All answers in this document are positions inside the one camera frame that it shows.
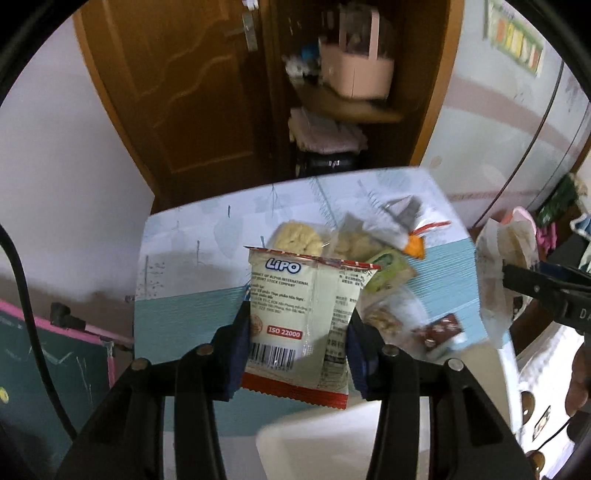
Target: wooden shelf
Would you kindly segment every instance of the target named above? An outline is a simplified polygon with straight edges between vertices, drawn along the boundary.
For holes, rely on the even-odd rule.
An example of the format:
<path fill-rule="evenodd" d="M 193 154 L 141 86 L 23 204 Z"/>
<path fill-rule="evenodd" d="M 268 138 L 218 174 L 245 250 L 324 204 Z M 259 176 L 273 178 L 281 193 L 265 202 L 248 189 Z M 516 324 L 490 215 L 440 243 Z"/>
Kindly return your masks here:
<path fill-rule="evenodd" d="M 347 100 L 330 88 L 311 83 L 293 83 L 295 92 L 306 109 L 326 118 L 351 124 L 395 124 L 404 118 L 402 112 L 382 108 L 367 100 Z"/>

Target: white wall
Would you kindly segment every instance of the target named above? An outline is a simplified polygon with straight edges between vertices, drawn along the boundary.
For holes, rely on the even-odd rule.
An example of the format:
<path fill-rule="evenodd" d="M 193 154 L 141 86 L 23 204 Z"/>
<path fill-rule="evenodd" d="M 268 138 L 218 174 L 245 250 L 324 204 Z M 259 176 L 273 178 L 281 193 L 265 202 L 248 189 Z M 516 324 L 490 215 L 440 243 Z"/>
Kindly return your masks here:
<path fill-rule="evenodd" d="M 560 74 L 561 58 L 552 46 L 546 42 L 541 73 L 534 77 L 483 38 L 485 9 L 485 0 L 465 2 L 452 78 L 421 163 L 467 227 L 487 211 L 485 219 L 517 205 L 538 208 L 591 131 L 589 101 L 568 67 Z M 557 81 L 548 117 L 528 152 Z"/>
<path fill-rule="evenodd" d="M 591 153 L 587 155 L 579 167 L 577 177 L 583 180 L 589 189 L 589 196 L 579 198 L 579 207 L 582 212 L 591 213 Z"/>
<path fill-rule="evenodd" d="M 153 195 L 93 87 L 68 19 L 0 108 L 0 223 L 20 253 L 35 313 L 73 314 L 129 333 Z M 0 299 L 18 304 L 0 252 Z"/>

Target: poster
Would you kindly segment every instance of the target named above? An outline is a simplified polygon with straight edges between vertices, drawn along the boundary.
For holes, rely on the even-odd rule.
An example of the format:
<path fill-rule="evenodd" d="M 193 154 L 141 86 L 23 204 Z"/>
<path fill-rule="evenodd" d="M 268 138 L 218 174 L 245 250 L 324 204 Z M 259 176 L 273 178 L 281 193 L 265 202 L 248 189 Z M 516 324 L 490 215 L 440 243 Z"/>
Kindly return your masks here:
<path fill-rule="evenodd" d="M 485 36 L 498 50 L 538 76 L 544 56 L 544 38 L 506 2 L 488 0 Z"/>

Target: person's hand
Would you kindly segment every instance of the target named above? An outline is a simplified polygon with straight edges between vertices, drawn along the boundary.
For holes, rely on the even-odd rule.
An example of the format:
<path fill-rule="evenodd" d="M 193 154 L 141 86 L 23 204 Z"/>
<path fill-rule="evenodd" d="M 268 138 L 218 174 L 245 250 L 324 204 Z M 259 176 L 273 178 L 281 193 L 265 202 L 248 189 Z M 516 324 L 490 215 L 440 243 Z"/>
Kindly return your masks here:
<path fill-rule="evenodd" d="M 585 385 L 585 379 L 591 377 L 591 371 L 587 370 L 583 345 L 575 354 L 573 360 L 573 376 L 570 379 L 569 391 L 566 394 L 564 408 L 569 417 L 572 417 L 577 410 L 587 403 L 589 390 Z"/>

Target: barcode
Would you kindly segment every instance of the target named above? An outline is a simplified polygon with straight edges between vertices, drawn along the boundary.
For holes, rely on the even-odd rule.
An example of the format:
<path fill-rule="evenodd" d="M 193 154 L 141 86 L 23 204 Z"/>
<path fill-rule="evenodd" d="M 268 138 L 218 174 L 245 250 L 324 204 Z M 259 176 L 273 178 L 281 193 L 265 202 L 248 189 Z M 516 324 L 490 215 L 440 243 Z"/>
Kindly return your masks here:
<path fill-rule="evenodd" d="M 282 346 L 252 343 L 248 359 L 275 370 L 289 371 L 294 366 L 296 351 Z"/>

